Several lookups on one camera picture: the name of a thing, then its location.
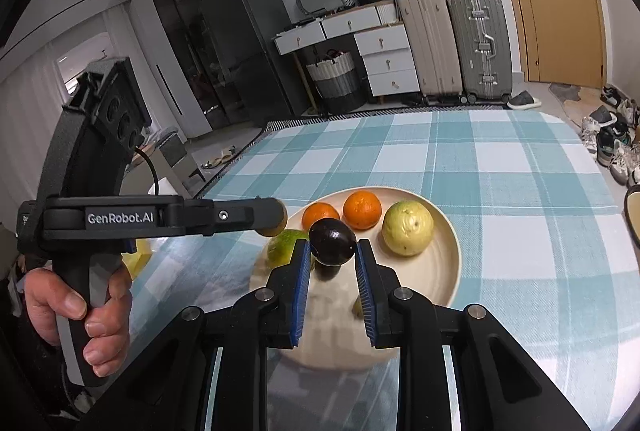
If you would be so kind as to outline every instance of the finger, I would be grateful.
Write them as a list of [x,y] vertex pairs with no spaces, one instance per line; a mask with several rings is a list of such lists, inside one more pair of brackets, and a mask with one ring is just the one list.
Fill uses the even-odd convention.
[[113,361],[121,352],[126,353],[129,347],[129,329],[123,329],[115,335],[94,337],[84,347],[82,356],[92,366]]
[[56,314],[79,320],[86,313],[84,299],[45,268],[34,268],[25,276],[24,298],[35,331],[53,346],[60,344]]
[[126,295],[129,289],[131,289],[131,275],[126,265],[121,263],[120,268],[109,279],[109,295],[119,299]]
[[104,306],[92,309],[84,322],[89,337],[116,334],[125,324],[128,328],[131,300],[131,293],[127,291],[123,297],[112,297]]
[[120,369],[122,363],[127,358],[127,350],[129,348],[129,344],[122,348],[120,352],[111,360],[106,363],[100,364],[99,366],[94,366],[94,373],[98,377],[106,377],[107,375],[111,375]]

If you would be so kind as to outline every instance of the orange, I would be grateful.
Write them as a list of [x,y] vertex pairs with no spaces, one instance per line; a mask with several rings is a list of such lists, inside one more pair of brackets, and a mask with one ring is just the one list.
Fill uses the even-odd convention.
[[345,221],[353,229],[370,229],[382,216],[380,200],[370,191],[360,190],[352,193],[342,207]]
[[311,204],[305,209],[305,213],[302,215],[302,228],[308,232],[309,227],[323,218],[340,220],[340,215],[331,204],[325,204],[324,202]]

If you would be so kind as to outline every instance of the screw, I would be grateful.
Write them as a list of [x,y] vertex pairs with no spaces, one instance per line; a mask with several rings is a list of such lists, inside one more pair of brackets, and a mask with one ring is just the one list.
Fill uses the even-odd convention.
[[200,317],[200,309],[195,306],[187,306],[187,308],[180,312],[180,316],[185,321],[193,321]]
[[471,305],[467,312],[474,319],[482,319],[486,316],[486,310],[482,305]]
[[411,299],[413,295],[414,291],[405,286],[399,286],[394,290],[394,296],[396,296],[398,299],[401,299],[402,301]]
[[268,301],[274,296],[273,290],[267,287],[259,288],[255,291],[255,299],[258,301]]

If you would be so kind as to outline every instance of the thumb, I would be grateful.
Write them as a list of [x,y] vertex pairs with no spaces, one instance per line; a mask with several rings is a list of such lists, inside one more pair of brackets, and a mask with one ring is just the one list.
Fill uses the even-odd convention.
[[76,320],[86,314],[84,299],[58,275],[45,268],[35,268],[27,274],[24,298],[35,331],[53,346],[60,344],[56,314]]

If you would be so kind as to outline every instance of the tablecloth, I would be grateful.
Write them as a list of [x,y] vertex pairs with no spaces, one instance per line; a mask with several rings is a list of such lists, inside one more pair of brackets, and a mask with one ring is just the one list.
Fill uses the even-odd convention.
[[[505,110],[297,126],[248,150],[206,198],[274,196],[292,214],[373,185],[443,210],[463,254],[453,307],[487,306],[591,429],[610,429],[640,389],[640,276],[619,209],[571,127]],[[131,355],[184,306],[214,310],[248,292],[265,242],[254,232],[156,241],[132,287]],[[369,371],[312,371],[271,350],[270,429],[393,430],[397,373],[397,358]],[[452,411],[459,428],[455,397]]]

